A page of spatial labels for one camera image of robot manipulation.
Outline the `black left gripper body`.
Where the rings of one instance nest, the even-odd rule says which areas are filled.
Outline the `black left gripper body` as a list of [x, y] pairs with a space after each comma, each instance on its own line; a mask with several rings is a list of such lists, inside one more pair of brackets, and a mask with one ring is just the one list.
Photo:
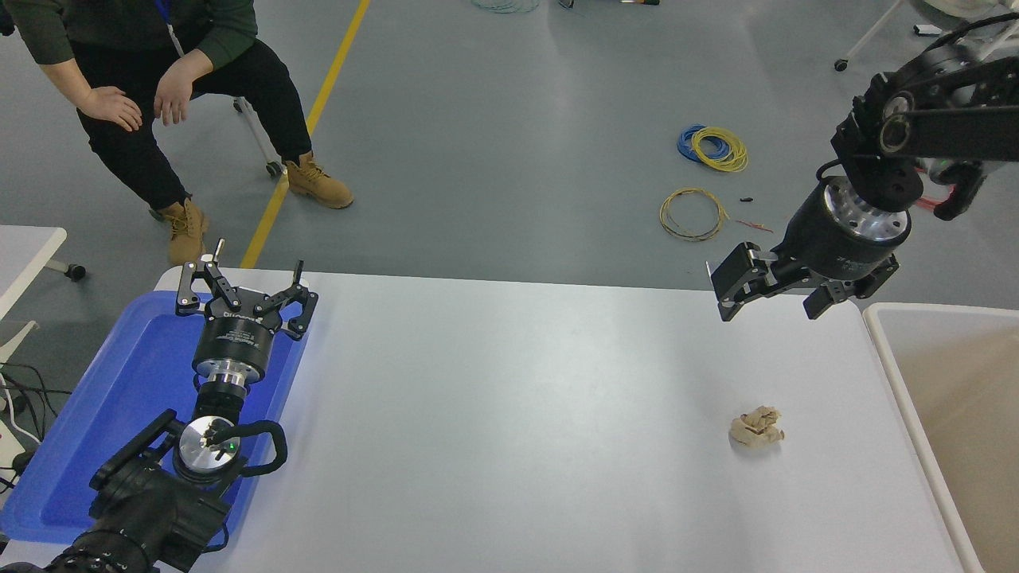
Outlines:
[[236, 312], [207, 317], [193, 356], [193, 370], [210, 375], [213, 367], [240, 364], [247, 375], [263, 375], [268, 368], [273, 338], [283, 324], [279, 312], [254, 317]]

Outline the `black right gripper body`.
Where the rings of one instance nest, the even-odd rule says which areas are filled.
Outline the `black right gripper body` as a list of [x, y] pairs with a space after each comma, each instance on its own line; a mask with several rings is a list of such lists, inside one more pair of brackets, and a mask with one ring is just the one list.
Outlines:
[[905, 212], [888, 212], [851, 184], [818, 184], [794, 214], [776, 254], [816, 275], [856, 280], [869, 275], [905, 242]]

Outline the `person's left hand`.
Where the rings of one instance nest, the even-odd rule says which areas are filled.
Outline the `person's left hand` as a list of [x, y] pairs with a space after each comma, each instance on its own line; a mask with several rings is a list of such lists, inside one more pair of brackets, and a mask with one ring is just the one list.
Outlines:
[[164, 126], [175, 126], [175, 124], [187, 120], [193, 81], [183, 59], [172, 64], [158, 81], [154, 99], [154, 113], [156, 119], [159, 119]]

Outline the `person's right hand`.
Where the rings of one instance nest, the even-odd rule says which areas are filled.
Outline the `person's right hand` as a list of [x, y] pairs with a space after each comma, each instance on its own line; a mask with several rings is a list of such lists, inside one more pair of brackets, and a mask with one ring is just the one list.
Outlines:
[[89, 119], [109, 121], [124, 131], [143, 127], [141, 109], [120, 88], [86, 88], [72, 98], [72, 102]]

